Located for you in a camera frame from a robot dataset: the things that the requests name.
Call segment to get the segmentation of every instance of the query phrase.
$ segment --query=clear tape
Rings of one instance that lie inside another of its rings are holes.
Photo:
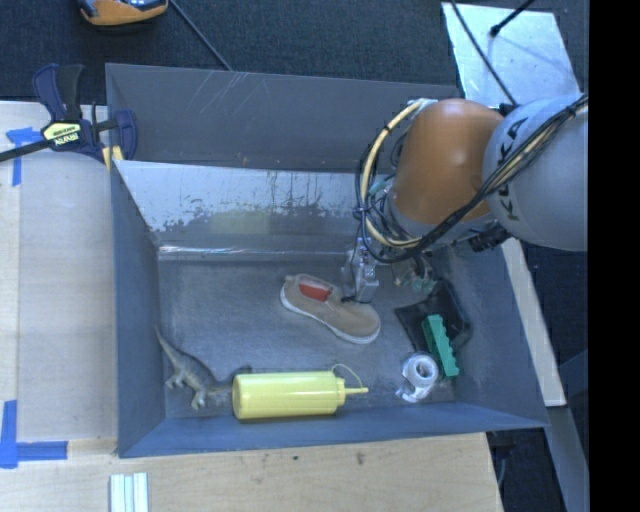
[[[408,385],[402,386],[396,394],[410,403],[424,400],[438,382],[440,370],[433,357],[416,352],[402,365],[402,375]]]

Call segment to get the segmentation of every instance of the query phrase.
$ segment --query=wooden board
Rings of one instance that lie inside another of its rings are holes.
[[[27,102],[3,102],[0,113],[3,138],[8,130],[39,130],[49,116],[44,106]],[[101,107],[99,119],[105,113]],[[5,141],[2,149],[13,147]],[[106,167],[87,156],[47,149],[22,158],[17,187],[11,186],[12,169],[13,162],[2,165],[0,187],[0,239],[7,257],[0,280],[1,364],[9,366],[0,368],[0,396],[18,399],[19,441],[115,436]],[[17,380],[10,376],[16,353]]]
[[[106,510],[111,474],[146,472],[150,510],[503,510],[484,434],[118,460],[115,440],[0,472],[3,512]]]

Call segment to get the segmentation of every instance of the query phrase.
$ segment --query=clamp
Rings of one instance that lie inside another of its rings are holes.
[[[100,141],[100,133],[115,129],[118,130],[119,145],[113,147],[114,153],[125,160],[133,157],[138,137],[131,110],[118,110],[113,119],[98,123],[94,105],[92,121],[83,119],[78,101],[78,81],[84,69],[77,64],[49,64],[34,75],[33,88],[38,101],[49,112],[51,122],[40,130],[42,140],[0,153],[0,162],[48,148],[56,152],[72,151],[87,155],[109,166],[112,148]]]

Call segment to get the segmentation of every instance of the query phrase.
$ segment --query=black cable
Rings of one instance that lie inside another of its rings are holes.
[[[182,19],[184,21],[187,22],[187,24],[191,27],[191,29],[198,35],[198,37],[202,40],[202,42],[205,44],[205,46],[207,48],[209,48],[209,50],[211,51],[211,53],[213,53],[216,58],[222,63],[222,65],[225,67],[225,69],[227,71],[233,71],[233,69],[231,69],[231,66],[227,63],[227,61],[224,59],[224,57],[222,55],[220,55],[220,52],[218,52],[218,50],[216,50],[213,45],[209,42],[209,40],[205,37],[205,35],[200,31],[200,29],[198,27],[196,27],[195,23],[193,23],[193,21],[191,21],[191,19],[189,18],[189,16],[187,16],[187,13],[185,13],[182,8],[175,2],[175,0],[169,0],[169,3],[171,5],[173,5],[173,8],[178,11],[178,14],[180,16],[182,16]]]
[[[500,79],[500,77],[498,76],[498,73],[496,73],[496,70],[493,69],[493,66],[491,65],[491,63],[489,62],[489,59],[487,58],[487,56],[484,54],[484,52],[480,48],[480,45],[478,44],[478,41],[476,41],[476,38],[473,37],[473,34],[471,33],[471,30],[469,29],[467,23],[464,21],[464,18],[462,17],[462,14],[460,14],[460,11],[458,10],[458,5],[456,4],[455,0],[451,0],[451,7],[453,7],[453,10],[455,11],[456,16],[458,17],[458,19],[460,20],[460,23],[462,24],[462,28],[467,33],[467,36],[469,36],[469,40],[471,41],[471,44],[473,44],[473,46],[475,47],[477,52],[480,54],[480,57],[482,58],[482,60],[484,61],[485,65],[489,69],[489,72],[493,75],[493,78],[495,78],[496,82],[498,82],[498,85],[500,86],[502,91],[505,93],[507,98],[509,98],[509,101],[513,105],[518,106],[518,102],[511,95],[511,93],[509,92],[509,89],[507,89],[507,86],[504,85],[504,82]]]

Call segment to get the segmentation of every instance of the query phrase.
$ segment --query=beige sneaker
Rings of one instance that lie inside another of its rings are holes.
[[[307,274],[287,276],[280,291],[285,308],[316,319],[351,343],[371,343],[380,333],[380,317],[369,304],[342,302],[337,286]]]

